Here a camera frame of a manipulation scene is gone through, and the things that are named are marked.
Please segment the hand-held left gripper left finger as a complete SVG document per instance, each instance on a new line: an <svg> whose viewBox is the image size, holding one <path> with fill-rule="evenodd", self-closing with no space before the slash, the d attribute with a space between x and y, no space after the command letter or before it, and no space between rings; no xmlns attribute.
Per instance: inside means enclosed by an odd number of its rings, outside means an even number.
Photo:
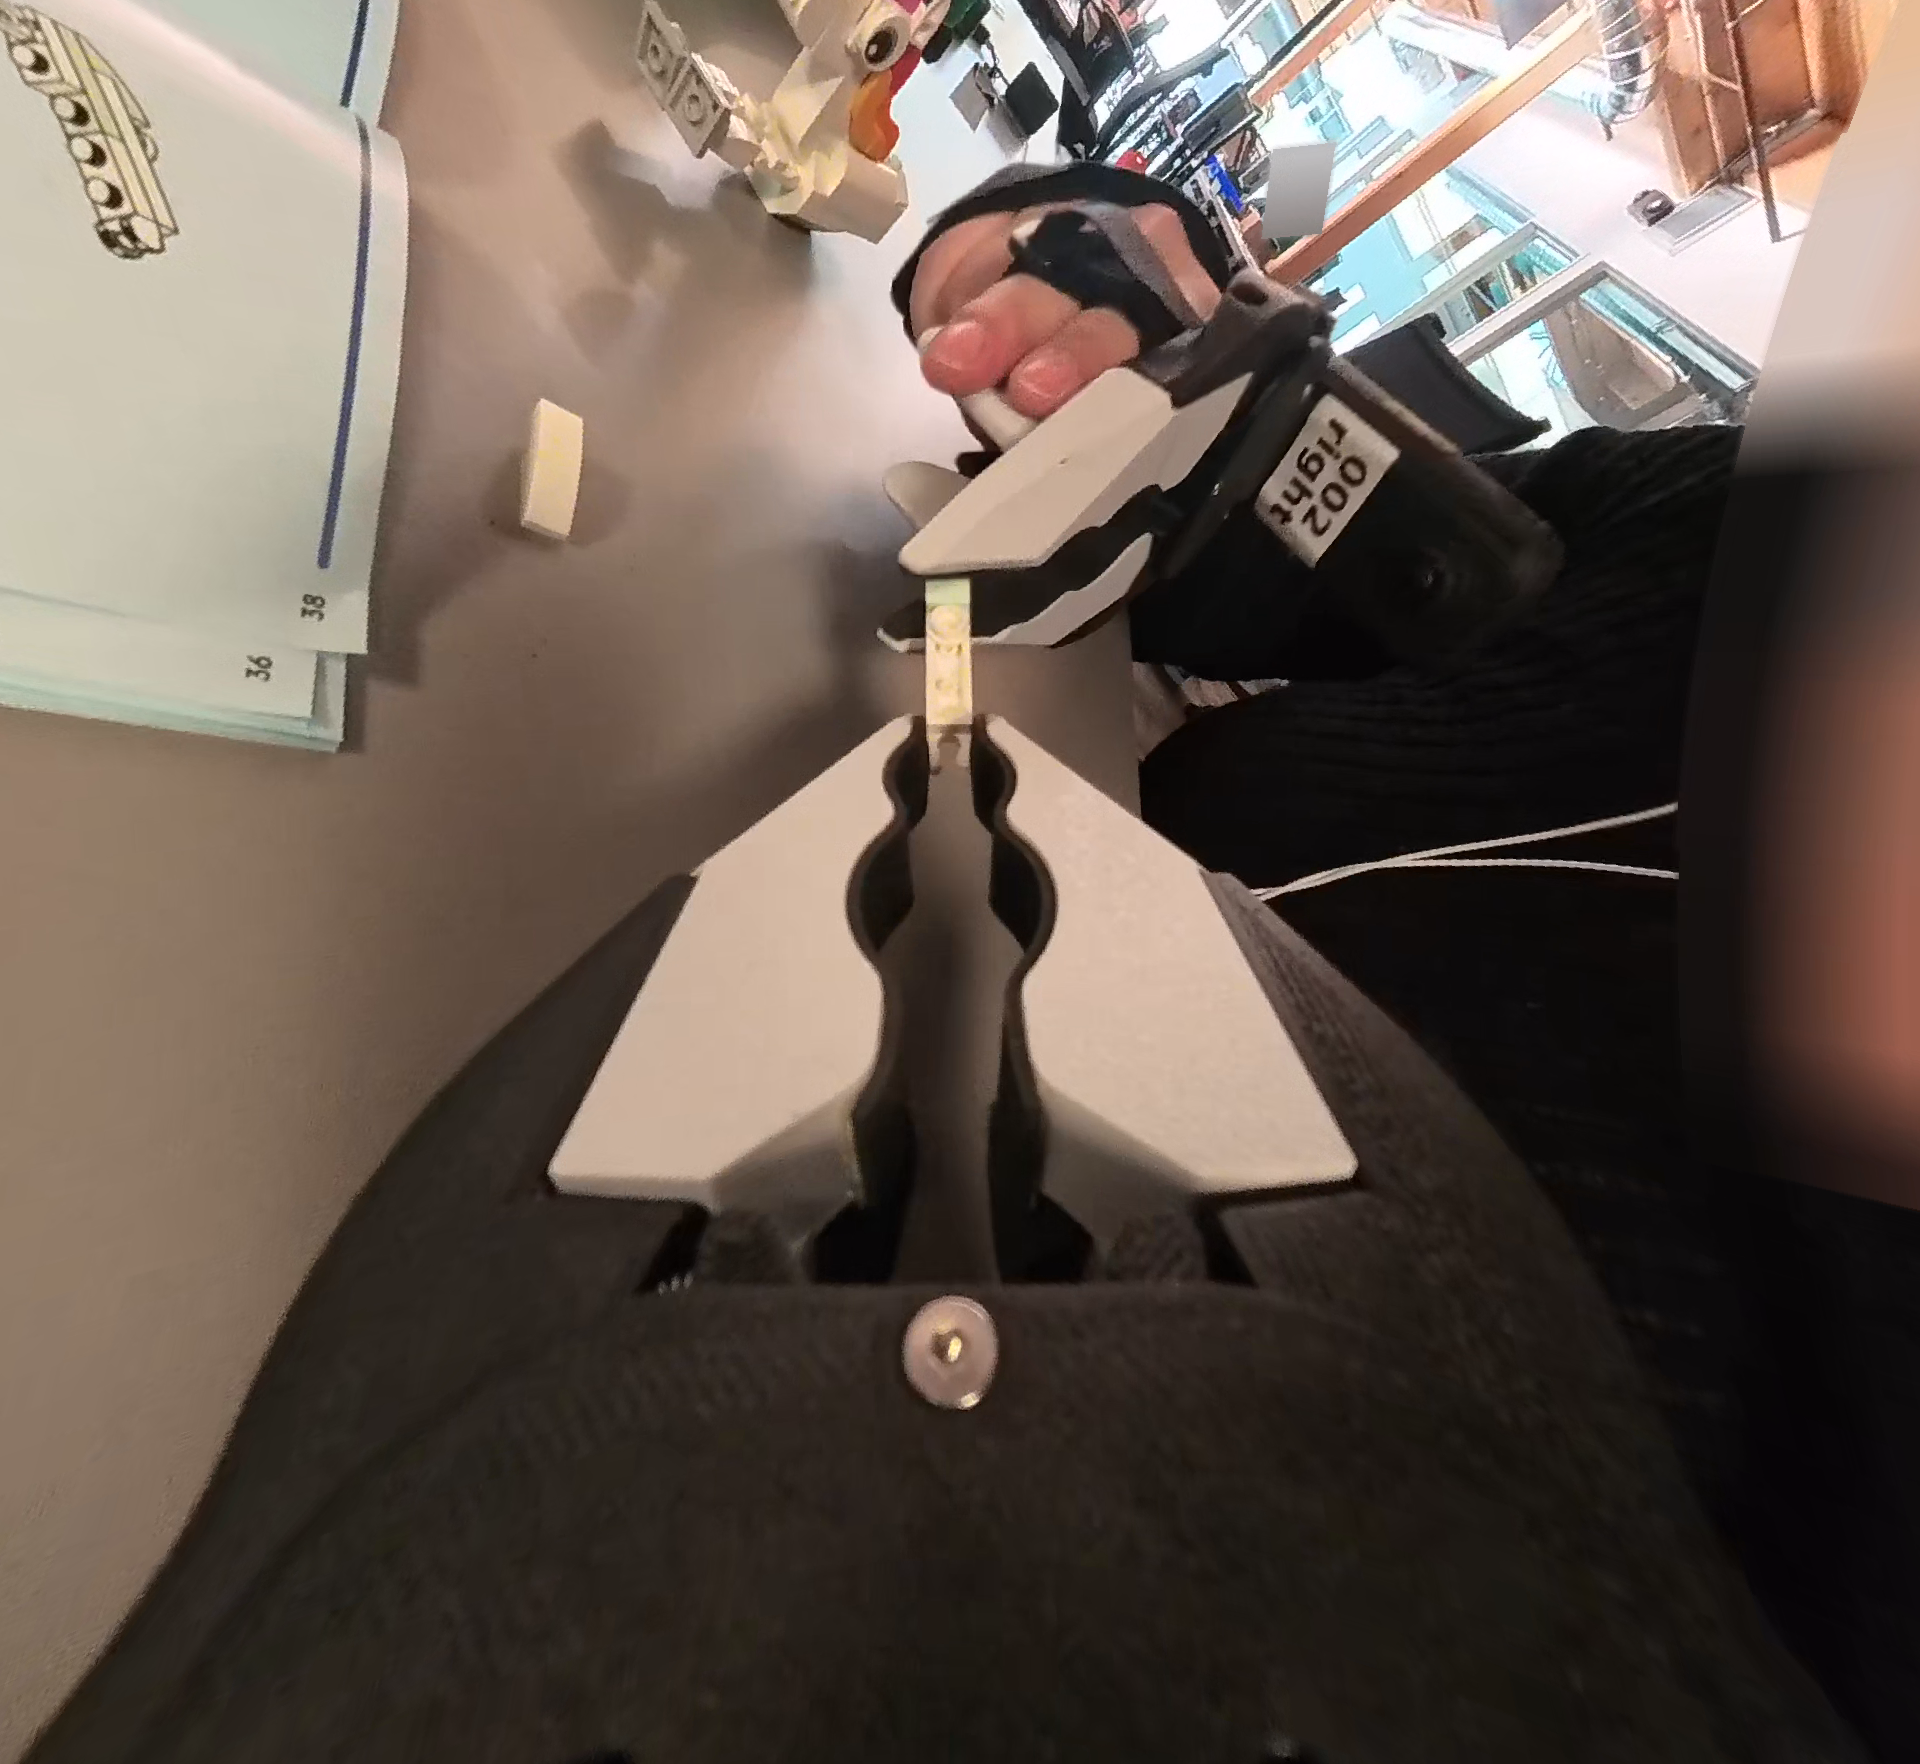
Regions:
<svg viewBox="0 0 1920 1764"><path fill-rule="evenodd" d="M551 1164L561 1194L827 1228L904 1186L901 1014L919 719L896 719L693 878Z"/></svg>

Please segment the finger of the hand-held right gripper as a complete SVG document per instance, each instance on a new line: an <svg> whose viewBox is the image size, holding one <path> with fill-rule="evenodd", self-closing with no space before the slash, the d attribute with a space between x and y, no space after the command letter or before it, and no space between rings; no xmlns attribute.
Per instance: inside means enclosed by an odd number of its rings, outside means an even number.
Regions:
<svg viewBox="0 0 1920 1764"><path fill-rule="evenodd" d="M1177 573L1231 514L1218 485L1249 396L1247 370L1193 395L1142 369L1104 370L964 481L899 547L899 569L916 581L1038 571L1139 511L1158 569Z"/></svg>
<svg viewBox="0 0 1920 1764"><path fill-rule="evenodd" d="M926 581L926 591L967 591L974 645L1061 647L1133 595L1151 553L1151 536L1077 536L1041 565Z"/></svg>

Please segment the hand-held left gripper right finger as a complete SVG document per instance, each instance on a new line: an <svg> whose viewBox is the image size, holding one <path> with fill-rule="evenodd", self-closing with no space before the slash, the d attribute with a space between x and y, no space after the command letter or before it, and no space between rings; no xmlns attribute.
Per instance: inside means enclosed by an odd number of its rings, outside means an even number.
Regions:
<svg viewBox="0 0 1920 1764"><path fill-rule="evenodd" d="M1019 961L990 1122L999 1218L1148 1218L1357 1177L1210 874L1020 727L973 737Z"/></svg>

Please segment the pale green lego plate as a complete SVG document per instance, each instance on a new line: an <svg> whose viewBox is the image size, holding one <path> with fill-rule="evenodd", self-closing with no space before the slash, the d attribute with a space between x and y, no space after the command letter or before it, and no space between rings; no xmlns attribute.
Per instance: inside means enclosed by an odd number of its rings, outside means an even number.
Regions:
<svg viewBox="0 0 1920 1764"><path fill-rule="evenodd" d="M929 775L973 763L973 576L926 581Z"/></svg>

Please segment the person's right forearm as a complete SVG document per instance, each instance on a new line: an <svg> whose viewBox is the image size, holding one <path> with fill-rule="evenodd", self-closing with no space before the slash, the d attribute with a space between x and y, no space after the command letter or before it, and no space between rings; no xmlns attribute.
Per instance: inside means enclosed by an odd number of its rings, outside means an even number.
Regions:
<svg viewBox="0 0 1920 1764"><path fill-rule="evenodd" d="M1131 613L1133 659L1255 684L1193 707L1139 758L1177 763L1461 769L1464 784L1596 766L1628 787L1677 779L1741 427L1579 428L1482 470L1563 546L1550 591L1473 653L1410 668L1350 618L1322 569L1245 507Z"/></svg>

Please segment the white lego unicorn model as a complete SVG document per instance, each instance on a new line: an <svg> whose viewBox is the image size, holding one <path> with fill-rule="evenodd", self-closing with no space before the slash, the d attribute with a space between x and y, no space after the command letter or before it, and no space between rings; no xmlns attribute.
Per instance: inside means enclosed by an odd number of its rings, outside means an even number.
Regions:
<svg viewBox="0 0 1920 1764"><path fill-rule="evenodd" d="M907 208L894 102L913 77L951 0L777 0L797 43L768 95L706 57L646 0L639 77L693 157L717 157L774 219L881 240Z"/></svg>

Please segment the white lego brick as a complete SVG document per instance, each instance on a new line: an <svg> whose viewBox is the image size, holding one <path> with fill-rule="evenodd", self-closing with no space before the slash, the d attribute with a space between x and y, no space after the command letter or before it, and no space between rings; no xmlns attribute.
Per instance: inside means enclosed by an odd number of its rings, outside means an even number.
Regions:
<svg viewBox="0 0 1920 1764"><path fill-rule="evenodd" d="M584 418L553 399L530 410L520 463L520 528L545 543L568 543L584 486Z"/></svg>

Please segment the lego instruction booklet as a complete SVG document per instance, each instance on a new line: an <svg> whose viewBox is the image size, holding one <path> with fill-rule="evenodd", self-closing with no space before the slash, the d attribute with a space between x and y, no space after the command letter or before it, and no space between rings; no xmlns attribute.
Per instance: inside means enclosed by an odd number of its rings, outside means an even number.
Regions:
<svg viewBox="0 0 1920 1764"><path fill-rule="evenodd" d="M408 264L401 0L4 0L4 703L333 752Z"/></svg>

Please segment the person's right hand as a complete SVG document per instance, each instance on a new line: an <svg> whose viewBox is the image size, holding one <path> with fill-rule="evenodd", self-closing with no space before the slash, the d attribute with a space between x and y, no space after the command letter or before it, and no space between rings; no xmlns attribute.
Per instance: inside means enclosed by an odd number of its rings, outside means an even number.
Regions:
<svg viewBox="0 0 1920 1764"><path fill-rule="evenodd" d="M1216 311L1234 264L1180 190L1100 161L1013 164L939 211L896 275L894 301L935 391L954 399L999 391L1041 420L1139 357L1142 337L1122 311L1015 270L1025 222L1097 204L1133 214L1189 322Z"/></svg>

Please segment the silver duct pipe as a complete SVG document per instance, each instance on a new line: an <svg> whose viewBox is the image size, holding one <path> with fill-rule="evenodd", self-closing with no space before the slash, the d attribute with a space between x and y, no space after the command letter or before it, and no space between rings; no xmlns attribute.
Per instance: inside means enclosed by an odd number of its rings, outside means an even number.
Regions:
<svg viewBox="0 0 1920 1764"><path fill-rule="evenodd" d="M1613 138L1619 124L1644 115L1657 98L1669 57L1669 24L1648 0L1590 0L1590 8L1605 73L1605 85L1596 90L1596 119Z"/></svg>

